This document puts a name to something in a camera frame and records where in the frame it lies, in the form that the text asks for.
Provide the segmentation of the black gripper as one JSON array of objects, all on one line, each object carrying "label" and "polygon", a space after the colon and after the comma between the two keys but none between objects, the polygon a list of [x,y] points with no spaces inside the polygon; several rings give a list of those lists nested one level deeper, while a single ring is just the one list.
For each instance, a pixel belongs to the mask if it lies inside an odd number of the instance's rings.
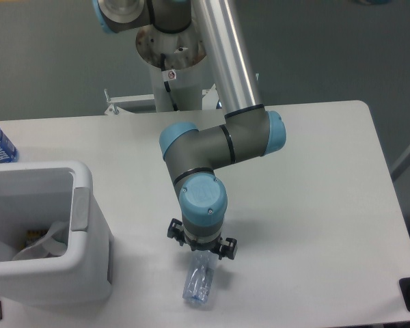
[{"label": "black gripper", "polygon": [[175,218],[169,224],[167,237],[175,239],[180,246],[186,243],[192,251],[211,251],[214,249],[214,253],[218,255],[220,260],[223,258],[235,259],[238,249],[238,242],[235,238],[223,240],[220,232],[207,237],[190,235],[188,232],[184,232],[182,222]]}]

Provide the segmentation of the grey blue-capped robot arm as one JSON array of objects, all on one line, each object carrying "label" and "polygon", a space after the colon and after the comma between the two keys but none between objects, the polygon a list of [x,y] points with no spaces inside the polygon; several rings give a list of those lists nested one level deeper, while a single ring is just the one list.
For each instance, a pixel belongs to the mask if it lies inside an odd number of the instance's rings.
[{"label": "grey blue-capped robot arm", "polygon": [[93,6],[105,31],[139,30],[137,48],[158,70],[171,111],[186,107],[175,92],[180,72],[210,60],[225,122],[205,130],[179,122],[159,138],[182,213],[167,235],[193,251],[234,259],[236,239],[221,235],[228,197],[215,170],[265,156],[286,143],[280,115],[266,110],[260,99],[235,3],[95,1]]}]

